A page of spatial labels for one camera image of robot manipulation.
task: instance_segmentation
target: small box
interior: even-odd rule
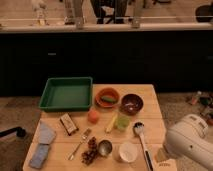
[[[75,125],[75,123],[72,121],[68,113],[65,113],[63,116],[61,116],[60,121],[65,127],[68,135],[72,135],[79,130],[78,127]]]

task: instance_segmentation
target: wooden bowl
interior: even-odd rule
[[[98,92],[95,96],[95,101],[100,107],[112,108],[117,105],[119,97],[115,89],[107,87]]]
[[[143,107],[143,100],[136,94],[127,94],[121,100],[121,110],[129,115],[135,115]]]

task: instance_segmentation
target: plastic cup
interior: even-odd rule
[[[124,142],[120,145],[118,153],[122,162],[132,163],[137,159],[138,149],[135,144]]]
[[[116,121],[115,127],[120,131],[125,131],[129,125],[129,117],[123,114],[119,114]]]

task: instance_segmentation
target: floor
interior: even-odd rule
[[[167,128],[189,113],[199,114],[202,110],[200,104],[191,106],[187,103],[187,99],[193,94],[194,92],[157,93]],[[39,100],[40,97],[0,98],[0,130],[15,126],[22,126],[27,130],[27,136],[23,139],[17,138],[14,134],[0,139],[1,171],[22,170],[23,162],[40,118],[41,111],[38,109]],[[209,129],[206,139],[213,143],[213,128]],[[186,157],[182,157],[176,160],[176,162],[178,171],[207,171]]]
[[[45,10],[48,24],[61,25],[65,18],[64,4],[59,0],[44,0],[47,5]],[[142,23],[184,23],[196,22],[195,10],[201,5],[209,5],[209,0],[171,0],[169,3],[153,4],[147,0],[145,8],[141,7]],[[90,0],[83,2],[83,15],[87,24],[96,24],[96,18]],[[133,16],[134,3],[127,6],[127,16]],[[3,26],[36,25],[36,13],[32,9],[31,0],[1,0],[0,23]]]

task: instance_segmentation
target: grapes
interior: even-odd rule
[[[82,153],[82,162],[89,165],[98,156],[98,145],[96,138],[92,137],[88,142],[88,150]]]

